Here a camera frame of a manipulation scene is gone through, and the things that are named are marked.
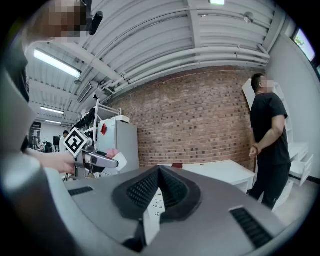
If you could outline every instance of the window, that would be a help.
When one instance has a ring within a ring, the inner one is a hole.
[[[304,52],[309,61],[313,61],[316,54],[311,44],[309,43],[307,37],[303,33],[301,29],[298,30],[296,36],[294,37],[294,42],[300,47],[300,49]]]
[[[310,61],[311,65],[315,73],[317,74],[320,80],[320,62],[319,58],[317,58],[314,49],[312,48],[311,44],[309,43],[307,37],[305,36],[304,32],[300,28],[296,28],[295,33],[291,38],[297,46],[303,51],[304,55]]]

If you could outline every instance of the refrigerator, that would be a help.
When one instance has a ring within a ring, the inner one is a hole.
[[[97,128],[96,149],[107,153],[107,149],[117,149],[127,160],[126,166],[119,172],[114,168],[105,168],[106,175],[116,175],[139,169],[138,129],[135,125],[116,120],[102,120]]]

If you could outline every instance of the white table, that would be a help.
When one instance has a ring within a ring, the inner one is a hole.
[[[244,193],[252,189],[255,173],[242,167],[232,160],[205,162],[205,163],[185,163],[183,170],[203,175],[212,179],[229,183],[236,186]]]

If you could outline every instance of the black t-shirt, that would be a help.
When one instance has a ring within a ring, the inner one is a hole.
[[[29,84],[26,75],[27,64],[28,61],[23,51],[21,40],[17,38],[5,55],[4,65],[13,83],[22,94],[24,99],[29,103]],[[24,151],[28,145],[29,142],[26,137],[22,144],[21,150]]]
[[[285,106],[275,93],[261,93],[255,96],[250,121],[255,141],[259,143],[272,128],[272,118],[276,116],[288,117]],[[260,164],[283,165],[290,163],[286,128],[282,135],[272,145],[264,148],[257,156]]]

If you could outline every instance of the floor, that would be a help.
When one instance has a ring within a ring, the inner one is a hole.
[[[283,224],[289,226],[298,218],[308,214],[316,199],[319,188],[318,184],[308,180],[301,187],[294,184],[289,198],[284,204],[276,208],[273,213]]]

